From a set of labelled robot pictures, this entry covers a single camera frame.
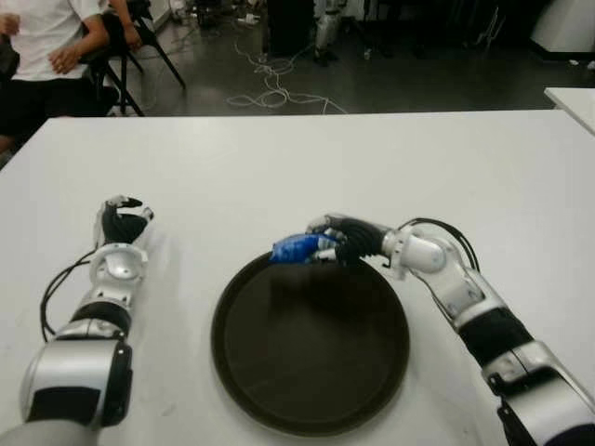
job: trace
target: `table surface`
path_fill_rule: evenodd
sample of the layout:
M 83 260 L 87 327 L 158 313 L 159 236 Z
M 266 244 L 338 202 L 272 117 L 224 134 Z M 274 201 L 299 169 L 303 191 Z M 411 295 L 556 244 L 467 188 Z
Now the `table surface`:
M 595 88 L 546 88 L 546 96 L 595 135 Z
M 593 391 L 593 149 L 564 111 L 51 120 L 0 173 L 0 431 L 20 422 L 43 290 L 88 250 L 100 202 L 123 193 L 156 218 L 129 338 L 130 412 L 101 444 L 505 444 L 479 367 L 413 278 L 383 271 L 410 327 L 402 388 L 336 438 L 248 418 L 214 371 L 211 317 L 236 271 L 316 216 L 434 216 L 466 233 L 485 277 Z M 77 271 L 50 321 L 65 323 L 88 286 Z

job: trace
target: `robotic hand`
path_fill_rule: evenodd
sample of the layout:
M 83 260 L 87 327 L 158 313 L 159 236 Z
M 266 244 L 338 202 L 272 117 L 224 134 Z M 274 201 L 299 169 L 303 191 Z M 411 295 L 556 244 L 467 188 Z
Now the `robotic hand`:
M 452 243 L 425 236 L 416 228 L 419 223 L 438 224 L 451 232 L 472 268 L 465 266 Z M 510 445 L 595 444 L 595 400 L 511 313 L 480 274 L 470 244 L 458 230 L 425 218 L 394 230 L 327 215 L 312 221 L 307 232 L 324 237 L 323 243 L 311 243 L 305 253 L 308 261 L 348 264 L 381 255 L 389 260 L 385 266 L 397 269 L 401 278 L 409 271 L 428 286 L 436 305 L 482 367 L 483 379 L 501 399 L 497 413 Z M 283 242 L 275 245 L 277 253 L 280 245 Z
M 139 215 L 120 210 L 141 205 L 117 196 L 100 208 L 92 288 L 33 359 L 20 391 L 25 424 L 0 436 L 0 445 L 93 445 L 101 427 L 117 425 L 126 416 L 132 386 L 132 348 L 126 337 L 148 260 L 132 243 L 153 213 L 149 208 Z

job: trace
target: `person's arm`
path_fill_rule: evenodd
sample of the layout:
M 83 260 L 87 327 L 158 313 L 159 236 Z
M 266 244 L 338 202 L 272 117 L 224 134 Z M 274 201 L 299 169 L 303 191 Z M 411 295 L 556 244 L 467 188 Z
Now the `person's arm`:
M 142 39 L 130 18 L 126 0 L 110 0 L 110 5 L 112 5 L 122 23 L 126 44 L 130 46 L 130 49 L 139 49 L 142 46 Z
M 49 55 L 54 72 L 66 74 L 70 72 L 81 57 L 110 43 L 110 37 L 103 27 L 101 16 L 94 15 L 83 20 L 88 34 L 74 45 L 57 49 Z

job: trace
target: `black chair leg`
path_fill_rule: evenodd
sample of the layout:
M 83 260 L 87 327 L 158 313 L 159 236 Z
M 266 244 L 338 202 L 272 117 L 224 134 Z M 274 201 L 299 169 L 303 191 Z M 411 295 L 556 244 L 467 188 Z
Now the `black chair leg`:
M 132 99 L 130 93 L 128 93 L 128 90 L 124 88 L 124 85 L 122 84 L 122 82 L 120 82 L 120 79 L 118 79 L 118 76 L 115 75 L 115 72 L 113 72 L 112 67 L 110 67 L 109 65 L 107 67 L 107 75 L 110 77 L 110 79 L 112 79 L 112 82 L 115 84 L 115 86 L 118 87 L 118 90 L 120 90 L 120 96 L 122 97 L 122 101 L 124 102 L 124 104 L 129 104 L 138 116 L 144 116 L 145 113 L 142 112 L 139 105 L 135 102 L 134 99 Z
M 132 63 L 135 64 L 141 73 L 145 73 L 145 71 L 142 69 L 142 66 L 139 64 L 139 61 L 132 55 L 132 53 L 128 53 L 128 57 L 130 60 L 132 60 Z
M 124 89 L 124 91 L 128 91 L 128 61 L 126 58 L 126 54 L 122 55 L 120 61 L 120 79 L 122 81 L 122 88 Z M 120 98 L 120 112 L 122 114 L 126 113 L 126 98 L 124 97 L 124 95 L 122 95 L 122 97 Z
M 186 89 L 186 83 L 182 79 L 182 76 L 179 75 L 179 72 L 176 70 L 176 67 L 174 67 L 174 64 L 171 63 L 171 60 L 169 60 L 169 57 L 164 52 L 164 49 L 161 48 L 161 45 L 159 45 L 157 36 L 149 29 L 147 24 L 142 19 L 143 16 L 147 17 L 148 11 L 144 11 L 144 13 L 145 14 L 140 14 L 139 17 L 135 18 L 136 23 L 139 26 L 139 31 L 141 31 L 142 43 L 144 45 L 152 46 L 157 50 L 159 56 L 161 56 L 161 58 L 164 60 L 165 65 L 167 65 L 169 70 L 174 74 L 174 76 L 176 76 L 176 79 L 178 79 L 179 84 L 182 86 L 182 88 Z
M 151 43 L 151 46 L 154 47 L 157 50 L 157 52 L 159 53 L 159 55 L 164 60 L 165 65 L 167 65 L 167 67 L 169 68 L 169 70 L 174 74 L 174 76 L 176 76 L 176 79 L 178 79 L 178 82 L 182 86 L 182 88 L 186 89 L 186 83 L 182 79 L 182 76 L 179 75 L 178 70 L 176 70 L 176 67 L 174 67 L 174 64 L 171 63 L 171 60 L 169 60 L 169 57 L 164 52 L 164 49 L 161 48 L 161 45 L 159 45 L 159 43 L 157 42 L 156 39 L 155 39 L 154 42 Z

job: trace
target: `white t-shirt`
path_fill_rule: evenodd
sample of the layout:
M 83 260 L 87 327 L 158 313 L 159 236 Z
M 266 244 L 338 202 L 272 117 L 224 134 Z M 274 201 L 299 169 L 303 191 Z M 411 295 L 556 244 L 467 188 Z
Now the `white t-shirt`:
M 48 57 L 52 51 L 83 37 L 82 21 L 100 13 L 97 0 L 0 0 L 0 13 L 20 16 L 20 31 L 10 37 L 20 54 L 13 79 L 49 81 L 83 76 L 85 65 L 68 74 L 56 74 Z

